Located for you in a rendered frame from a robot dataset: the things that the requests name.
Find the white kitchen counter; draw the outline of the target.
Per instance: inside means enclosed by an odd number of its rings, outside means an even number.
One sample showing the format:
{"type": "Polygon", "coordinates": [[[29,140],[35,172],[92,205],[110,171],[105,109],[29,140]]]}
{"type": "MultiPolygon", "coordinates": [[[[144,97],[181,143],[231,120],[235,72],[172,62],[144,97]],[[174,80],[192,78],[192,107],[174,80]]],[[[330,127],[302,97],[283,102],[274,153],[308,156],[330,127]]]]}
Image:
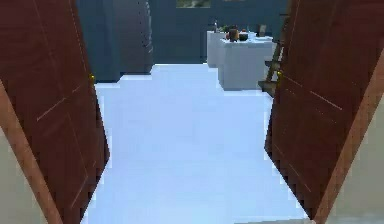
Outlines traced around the white kitchen counter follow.
{"type": "Polygon", "coordinates": [[[270,36],[248,33],[245,41],[226,39],[224,32],[207,31],[207,65],[218,69],[218,81],[225,91],[260,90],[266,78],[265,62],[272,59],[276,44],[270,36]]]}

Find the dark red room door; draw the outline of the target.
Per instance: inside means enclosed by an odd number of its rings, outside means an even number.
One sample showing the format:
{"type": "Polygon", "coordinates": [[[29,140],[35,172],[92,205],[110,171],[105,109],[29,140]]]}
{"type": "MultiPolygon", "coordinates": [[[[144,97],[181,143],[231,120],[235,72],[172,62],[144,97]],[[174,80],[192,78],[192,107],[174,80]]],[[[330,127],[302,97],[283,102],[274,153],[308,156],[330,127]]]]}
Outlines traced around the dark red room door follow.
{"type": "Polygon", "coordinates": [[[80,224],[110,152],[75,0],[0,0],[0,127],[48,224],[80,224]]]}
{"type": "Polygon", "coordinates": [[[325,224],[384,94],[384,0],[292,0],[265,150],[325,224]]]}

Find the window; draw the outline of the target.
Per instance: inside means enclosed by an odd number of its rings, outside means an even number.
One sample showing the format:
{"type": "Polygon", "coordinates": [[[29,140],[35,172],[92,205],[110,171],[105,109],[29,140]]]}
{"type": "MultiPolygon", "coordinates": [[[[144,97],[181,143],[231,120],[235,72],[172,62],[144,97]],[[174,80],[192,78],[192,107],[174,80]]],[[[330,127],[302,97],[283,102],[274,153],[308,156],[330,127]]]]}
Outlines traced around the window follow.
{"type": "Polygon", "coordinates": [[[176,8],[210,8],[211,0],[176,0],[176,8]]]}

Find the grey fridge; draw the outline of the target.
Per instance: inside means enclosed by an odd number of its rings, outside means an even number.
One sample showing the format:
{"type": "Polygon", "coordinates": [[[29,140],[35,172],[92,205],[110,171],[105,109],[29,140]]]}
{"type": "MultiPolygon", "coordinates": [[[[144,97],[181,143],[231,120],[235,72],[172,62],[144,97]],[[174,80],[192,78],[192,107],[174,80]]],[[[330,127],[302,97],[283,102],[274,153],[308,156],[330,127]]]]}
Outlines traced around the grey fridge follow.
{"type": "Polygon", "coordinates": [[[104,0],[119,72],[149,74],[153,44],[149,0],[104,0]]]}

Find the brown wooden chair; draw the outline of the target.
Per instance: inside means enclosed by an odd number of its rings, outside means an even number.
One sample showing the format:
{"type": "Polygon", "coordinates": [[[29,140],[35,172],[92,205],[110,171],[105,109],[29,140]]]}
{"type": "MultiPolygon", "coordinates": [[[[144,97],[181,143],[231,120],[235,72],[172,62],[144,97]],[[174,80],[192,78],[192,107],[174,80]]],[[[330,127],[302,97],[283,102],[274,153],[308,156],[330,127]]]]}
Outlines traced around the brown wooden chair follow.
{"type": "Polygon", "coordinates": [[[275,90],[277,87],[277,82],[273,81],[273,76],[278,74],[281,71],[280,57],[282,56],[283,47],[285,44],[285,33],[286,33],[287,25],[289,23],[290,15],[282,14],[282,17],[284,18],[283,25],[280,32],[280,37],[274,40],[274,43],[276,44],[276,48],[274,50],[272,59],[270,61],[265,62],[265,65],[268,67],[267,76],[264,80],[258,82],[258,85],[261,88],[261,91],[267,93],[270,97],[274,97],[275,90]]]}

